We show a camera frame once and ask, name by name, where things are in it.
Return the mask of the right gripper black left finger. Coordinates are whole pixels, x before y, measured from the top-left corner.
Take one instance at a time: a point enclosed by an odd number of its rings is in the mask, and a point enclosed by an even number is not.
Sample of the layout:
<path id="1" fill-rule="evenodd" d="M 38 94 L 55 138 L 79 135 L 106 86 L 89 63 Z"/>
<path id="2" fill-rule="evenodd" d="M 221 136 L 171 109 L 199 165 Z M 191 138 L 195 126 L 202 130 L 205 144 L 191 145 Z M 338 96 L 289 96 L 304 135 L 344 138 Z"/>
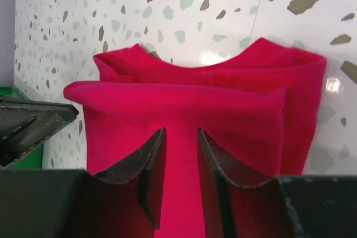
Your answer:
<path id="1" fill-rule="evenodd" d="M 160 227 L 166 130 L 94 175 L 2 170 L 2 237 L 154 237 Z"/>

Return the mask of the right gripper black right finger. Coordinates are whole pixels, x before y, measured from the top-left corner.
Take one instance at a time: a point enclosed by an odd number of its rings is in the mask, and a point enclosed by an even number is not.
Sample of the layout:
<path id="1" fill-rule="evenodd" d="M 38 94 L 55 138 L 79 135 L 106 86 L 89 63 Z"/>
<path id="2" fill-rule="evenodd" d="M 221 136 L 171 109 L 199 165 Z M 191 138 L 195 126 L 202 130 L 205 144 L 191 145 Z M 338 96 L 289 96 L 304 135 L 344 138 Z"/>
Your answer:
<path id="1" fill-rule="evenodd" d="M 269 177 L 198 133 L 207 237 L 355 237 L 355 176 Z"/>

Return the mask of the crimson red t-shirt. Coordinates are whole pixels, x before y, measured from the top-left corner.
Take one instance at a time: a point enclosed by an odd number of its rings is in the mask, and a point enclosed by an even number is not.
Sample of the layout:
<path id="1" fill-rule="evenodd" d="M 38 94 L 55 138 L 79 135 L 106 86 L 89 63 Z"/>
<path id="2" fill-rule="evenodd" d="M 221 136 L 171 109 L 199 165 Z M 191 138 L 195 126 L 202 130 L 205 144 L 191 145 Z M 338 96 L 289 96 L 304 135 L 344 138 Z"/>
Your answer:
<path id="1" fill-rule="evenodd" d="M 204 237 L 197 131 L 266 174 L 301 174 L 315 135 L 327 60 L 264 38 L 211 66 L 179 67 L 140 45 L 94 56 L 97 81 L 64 97 L 81 104 L 87 171 L 100 172 L 165 128 L 167 153 L 155 237 Z"/>

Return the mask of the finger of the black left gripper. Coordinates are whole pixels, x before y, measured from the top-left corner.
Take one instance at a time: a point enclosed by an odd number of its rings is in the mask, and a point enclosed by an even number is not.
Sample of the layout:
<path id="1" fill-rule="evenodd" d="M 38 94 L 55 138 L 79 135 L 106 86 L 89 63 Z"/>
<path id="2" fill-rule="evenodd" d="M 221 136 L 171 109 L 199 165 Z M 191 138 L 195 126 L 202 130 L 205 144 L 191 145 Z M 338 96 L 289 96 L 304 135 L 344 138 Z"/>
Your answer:
<path id="1" fill-rule="evenodd" d="M 1 96 L 1 167 L 14 166 L 72 123 L 79 111 L 70 104 Z"/>

